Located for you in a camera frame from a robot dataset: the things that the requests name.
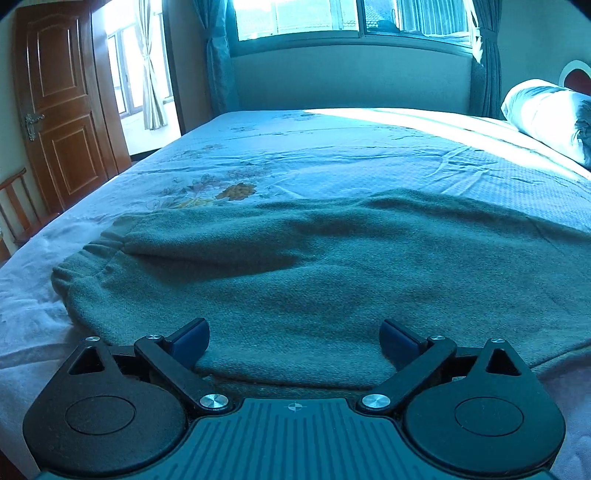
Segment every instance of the headboard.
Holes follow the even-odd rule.
[[[561,87],[591,96],[591,67],[581,60],[573,60],[562,69]]]

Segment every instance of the window sill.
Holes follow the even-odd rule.
[[[469,46],[434,40],[431,38],[413,37],[410,35],[368,34],[360,36],[357,31],[306,32],[274,37],[261,37],[243,40],[230,46],[232,57],[240,57],[265,51],[284,50],[287,48],[320,47],[328,45],[375,45],[388,47],[418,48],[420,50],[438,51],[451,55],[472,56]]]

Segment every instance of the metal screw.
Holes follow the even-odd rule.
[[[219,410],[220,408],[224,408],[228,402],[229,400],[225,395],[220,395],[218,393],[210,393],[209,395],[201,397],[201,400],[199,400],[201,406],[208,408],[209,410]]]
[[[363,403],[363,405],[365,405],[367,408],[379,410],[380,408],[385,408],[390,405],[390,399],[386,395],[374,393],[364,396],[361,400],[361,403]]]

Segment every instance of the wooden door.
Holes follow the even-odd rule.
[[[126,150],[118,165],[105,122],[90,2],[20,8],[14,32],[15,87],[29,161],[48,211],[60,213],[131,165]],[[27,116],[35,123],[27,125]],[[121,123],[110,127],[118,127],[120,143]]]

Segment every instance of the bed sheet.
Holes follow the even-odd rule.
[[[224,114],[65,212],[0,270],[0,448],[32,478],[27,408],[78,342],[53,266],[122,213],[221,202],[361,197],[397,187],[467,196],[591,232],[591,174],[507,122],[408,109]],[[591,361],[543,379],[568,432],[554,467],[591,480]]]

